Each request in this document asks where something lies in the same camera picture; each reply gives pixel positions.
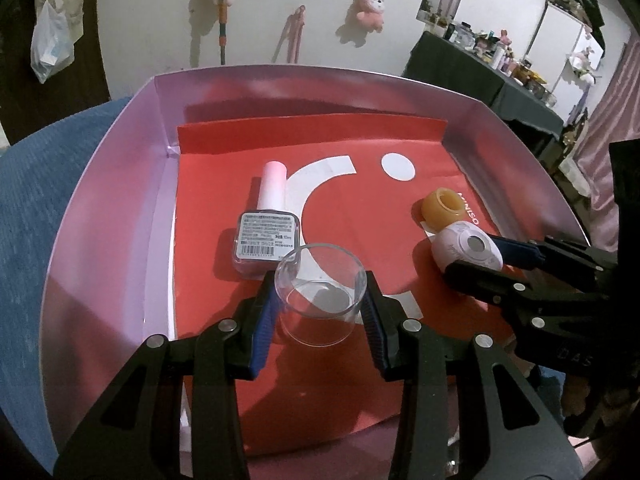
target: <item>clear glass cup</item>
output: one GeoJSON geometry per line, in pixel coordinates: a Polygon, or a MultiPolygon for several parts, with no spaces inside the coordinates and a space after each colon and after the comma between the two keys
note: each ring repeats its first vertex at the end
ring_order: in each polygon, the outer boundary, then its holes
{"type": "Polygon", "coordinates": [[[353,331],[367,288],[356,256],[331,244],[308,244],[278,264],[275,288],[284,331],[307,346],[344,341],[353,331]]]}

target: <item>table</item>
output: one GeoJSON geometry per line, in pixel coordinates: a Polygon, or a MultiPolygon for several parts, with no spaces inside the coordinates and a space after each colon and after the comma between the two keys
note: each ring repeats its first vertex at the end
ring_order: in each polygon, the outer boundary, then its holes
{"type": "Polygon", "coordinates": [[[564,121],[513,78],[459,46],[425,31],[402,74],[486,104],[503,121],[517,121],[559,139],[564,121]]]}

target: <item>barcode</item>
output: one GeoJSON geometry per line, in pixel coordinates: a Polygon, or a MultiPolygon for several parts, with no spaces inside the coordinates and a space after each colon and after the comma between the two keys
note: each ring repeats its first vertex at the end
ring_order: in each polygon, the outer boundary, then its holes
{"type": "Polygon", "coordinates": [[[242,246],[242,254],[267,254],[273,256],[273,247],[261,247],[260,245],[242,246]]]}

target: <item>barcode label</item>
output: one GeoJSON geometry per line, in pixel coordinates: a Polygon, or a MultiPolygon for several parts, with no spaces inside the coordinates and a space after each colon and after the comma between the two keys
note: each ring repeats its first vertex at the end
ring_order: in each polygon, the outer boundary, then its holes
{"type": "Polygon", "coordinates": [[[295,239],[296,217],[292,214],[247,211],[240,219],[236,257],[277,262],[293,249],[295,239]]]}
{"type": "Polygon", "coordinates": [[[260,256],[273,256],[273,247],[260,247],[258,245],[242,246],[242,254],[260,254],[260,256]]]}

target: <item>blue towel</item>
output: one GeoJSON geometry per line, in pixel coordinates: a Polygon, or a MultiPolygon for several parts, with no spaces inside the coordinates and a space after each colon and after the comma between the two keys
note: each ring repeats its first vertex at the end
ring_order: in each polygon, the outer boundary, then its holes
{"type": "Polygon", "coordinates": [[[0,408],[49,472],[58,452],[40,383],[44,280],[71,194],[128,101],[51,124],[0,156],[0,408]]]}

